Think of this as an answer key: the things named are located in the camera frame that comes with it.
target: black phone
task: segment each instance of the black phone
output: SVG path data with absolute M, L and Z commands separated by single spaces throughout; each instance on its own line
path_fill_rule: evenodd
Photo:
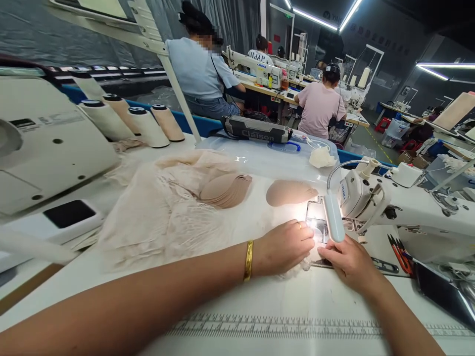
M 419 291 L 467 329 L 475 332 L 475 310 L 470 299 L 451 282 L 427 267 L 414 263 Z

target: white shirt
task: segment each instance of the white shirt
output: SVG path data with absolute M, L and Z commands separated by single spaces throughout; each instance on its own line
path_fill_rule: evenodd
M 198 42 L 183 37 L 167 40 L 165 44 L 184 94 L 197 99 L 216 99 L 223 96 L 219 78 L 228 89 L 240 83 L 220 55 L 210 53 Z
M 274 62 L 272 61 L 272 59 L 267 54 L 265 54 L 264 52 L 260 52 L 260 51 L 255 50 L 255 49 L 251 49 L 247 55 L 249 57 L 251 57 L 252 59 L 258 60 L 260 62 L 269 64 L 269 65 L 274 65 Z M 256 71 L 251 69 L 251 74 L 255 76 Z

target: pink shirt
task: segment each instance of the pink shirt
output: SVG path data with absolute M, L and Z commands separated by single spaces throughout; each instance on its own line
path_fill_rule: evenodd
M 302 120 L 298 125 L 306 134 L 328 139 L 328 124 L 332 117 L 340 121 L 346 114 L 343 98 L 323 83 L 311 83 L 298 95 L 303 107 Z

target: red stool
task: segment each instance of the red stool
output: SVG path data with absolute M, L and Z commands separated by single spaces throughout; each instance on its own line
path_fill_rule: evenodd
M 406 142 L 406 144 L 401 148 L 399 153 L 402 153 L 402 151 L 409 150 L 409 151 L 417 151 L 419 148 L 421 148 L 423 145 L 423 142 L 417 142 L 414 139 L 411 139 Z
M 389 127 L 389 124 L 391 124 L 391 119 L 382 118 L 378 126 L 375 127 L 375 131 L 383 134 Z

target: curtain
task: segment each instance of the curtain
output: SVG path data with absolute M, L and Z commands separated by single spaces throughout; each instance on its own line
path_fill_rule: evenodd
M 119 0 L 132 16 L 127 0 Z M 234 50 L 247 53 L 259 33 L 258 0 L 191 0 Z M 164 40 L 186 36 L 180 0 L 147 0 Z M 0 52 L 46 66 L 154 67 L 155 54 L 52 16 L 40 0 L 2 1 Z

